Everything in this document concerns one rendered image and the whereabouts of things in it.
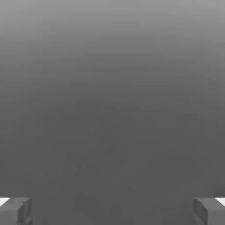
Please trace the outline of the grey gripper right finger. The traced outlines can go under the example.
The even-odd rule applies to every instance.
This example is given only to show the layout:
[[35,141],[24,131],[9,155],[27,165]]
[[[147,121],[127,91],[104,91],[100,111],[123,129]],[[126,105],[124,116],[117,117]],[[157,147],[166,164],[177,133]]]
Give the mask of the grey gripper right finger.
[[194,225],[225,225],[225,197],[194,198]]

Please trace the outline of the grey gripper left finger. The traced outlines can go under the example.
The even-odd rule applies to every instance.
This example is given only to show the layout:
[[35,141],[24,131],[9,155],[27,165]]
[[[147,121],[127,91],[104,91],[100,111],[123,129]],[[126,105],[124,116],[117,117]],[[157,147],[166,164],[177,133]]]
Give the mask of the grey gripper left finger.
[[33,225],[32,198],[0,197],[0,225]]

